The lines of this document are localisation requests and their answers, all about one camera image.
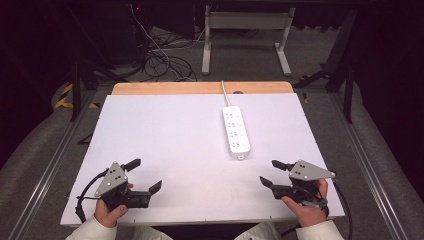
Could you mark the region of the aluminium floor rail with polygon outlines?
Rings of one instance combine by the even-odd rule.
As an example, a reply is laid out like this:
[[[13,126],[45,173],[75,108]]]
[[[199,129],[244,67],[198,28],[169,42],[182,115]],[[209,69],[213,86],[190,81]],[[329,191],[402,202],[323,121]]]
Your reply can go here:
[[[393,240],[409,240],[395,210],[391,204],[389,197],[378,178],[376,171],[374,170],[368,155],[363,148],[360,139],[351,123],[346,120],[343,112],[343,105],[339,97],[330,93],[329,98],[335,107],[341,122],[346,130],[350,142],[353,145],[353,151],[355,153],[357,162],[361,168],[364,178],[370,188],[373,198],[377,204],[377,207],[385,221],[385,224],[392,236]]]
[[[80,125],[81,119],[95,95],[95,90],[88,90],[84,95],[80,105],[80,113],[73,117],[72,121],[68,123],[66,131],[51,157],[49,164],[41,175],[40,180],[35,185],[35,189],[27,201],[24,210],[20,214],[13,230],[7,237],[7,240],[23,240],[68,152],[70,142]]]

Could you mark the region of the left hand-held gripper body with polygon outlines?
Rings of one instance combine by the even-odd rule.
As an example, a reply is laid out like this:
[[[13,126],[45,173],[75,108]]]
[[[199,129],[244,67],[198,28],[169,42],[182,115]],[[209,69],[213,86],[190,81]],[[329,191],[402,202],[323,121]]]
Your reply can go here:
[[[112,163],[95,191],[95,196],[106,203],[108,210],[114,210],[120,205],[126,205],[128,208],[147,208],[151,194],[147,191],[132,191],[128,187],[127,171],[121,168],[122,165]]]

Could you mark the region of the person's right hand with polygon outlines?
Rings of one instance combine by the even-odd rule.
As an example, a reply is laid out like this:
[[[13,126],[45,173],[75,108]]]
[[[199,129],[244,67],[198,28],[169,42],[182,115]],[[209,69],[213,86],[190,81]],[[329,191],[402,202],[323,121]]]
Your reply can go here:
[[[318,189],[317,196],[326,199],[328,183],[325,179],[318,180]],[[299,205],[287,196],[283,196],[281,200],[296,215],[301,227],[310,227],[327,221],[326,213],[321,208]]]

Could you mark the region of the white power strip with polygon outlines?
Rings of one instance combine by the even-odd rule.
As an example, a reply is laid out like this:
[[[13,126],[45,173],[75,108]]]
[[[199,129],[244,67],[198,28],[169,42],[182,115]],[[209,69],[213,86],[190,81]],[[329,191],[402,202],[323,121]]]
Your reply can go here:
[[[243,160],[249,155],[251,146],[241,109],[238,106],[227,106],[222,109],[222,114],[229,153],[232,157]]]

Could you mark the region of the white metal desk frame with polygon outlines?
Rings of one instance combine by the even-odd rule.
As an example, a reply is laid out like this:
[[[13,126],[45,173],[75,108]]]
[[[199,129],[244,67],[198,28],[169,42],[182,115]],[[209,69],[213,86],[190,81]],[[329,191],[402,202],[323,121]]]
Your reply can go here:
[[[281,40],[274,44],[277,57],[283,74],[292,74],[285,54],[285,45],[288,39],[292,21],[295,16],[295,8],[290,8],[283,13],[257,13],[257,12],[219,12],[212,11],[211,6],[205,7],[205,42],[203,47],[203,59],[201,73],[210,73],[211,29],[258,29],[258,30],[282,30]]]

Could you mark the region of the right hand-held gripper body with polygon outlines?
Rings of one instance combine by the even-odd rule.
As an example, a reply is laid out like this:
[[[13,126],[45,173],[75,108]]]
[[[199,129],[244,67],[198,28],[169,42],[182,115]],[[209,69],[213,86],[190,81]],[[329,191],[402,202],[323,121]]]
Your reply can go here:
[[[334,172],[304,160],[298,160],[292,170],[287,172],[291,184],[289,186],[274,184],[275,188],[271,191],[275,199],[287,196],[295,202],[319,201],[318,180],[336,177]]]

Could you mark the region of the black metal stand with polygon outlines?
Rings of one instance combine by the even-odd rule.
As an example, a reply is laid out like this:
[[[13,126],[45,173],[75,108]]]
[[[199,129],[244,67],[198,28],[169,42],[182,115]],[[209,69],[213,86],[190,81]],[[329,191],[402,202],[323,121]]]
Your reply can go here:
[[[81,98],[81,83],[86,85],[89,90],[96,90],[98,83],[95,81],[93,72],[98,71],[103,74],[107,79],[113,80],[117,83],[125,82],[125,79],[115,73],[107,70],[92,60],[79,58],[71,67],[71,84],[72,84],[72,117],[71,122],[74,122],[82,111],[82,98]]]
[[[320,78],[325,77],[328,77],[329,79],[325,88],[330,93],[337,92],[340,87],[344,85],[343,114],[348,123],[352,122],[351,106],[354,77],[351,62],[347,57],[346,50],[348,48],[350,35],[354,26],[356,13],[356,10],[349,11],[322,69],[313,75],[303,76],[298,83],[293,85],[294,88],[303,88]]]

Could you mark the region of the person's left hand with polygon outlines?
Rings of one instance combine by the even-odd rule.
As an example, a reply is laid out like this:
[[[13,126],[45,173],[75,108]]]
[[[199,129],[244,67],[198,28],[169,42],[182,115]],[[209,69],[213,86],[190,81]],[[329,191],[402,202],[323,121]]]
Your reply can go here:
[[[114,228],[117,221],[128,212],[126,205],[120,205],[112,211],[108,210],[106,203],[99,199],[96,202],[94,217],[104,227]]]

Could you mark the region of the yellow black hazard tape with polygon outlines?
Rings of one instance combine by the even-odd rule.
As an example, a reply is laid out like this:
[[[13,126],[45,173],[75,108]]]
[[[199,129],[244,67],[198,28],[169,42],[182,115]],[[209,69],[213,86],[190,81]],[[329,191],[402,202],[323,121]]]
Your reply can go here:
[[[67,102],[66,99],[68,97],[68,95],[70,94],[71,90],[72,90],[73,84],[72,83],[68,83],[66,85],[66,87],[63,89],[59,100],[56,102],[55,104],[55,108],[60,108],[60,107],[64,107],[64,108],[73,108],[73,103],[71,102]],[[100,103],[90,103],[89,108],[90,109],[98,109],[100,108],[101,104]]]

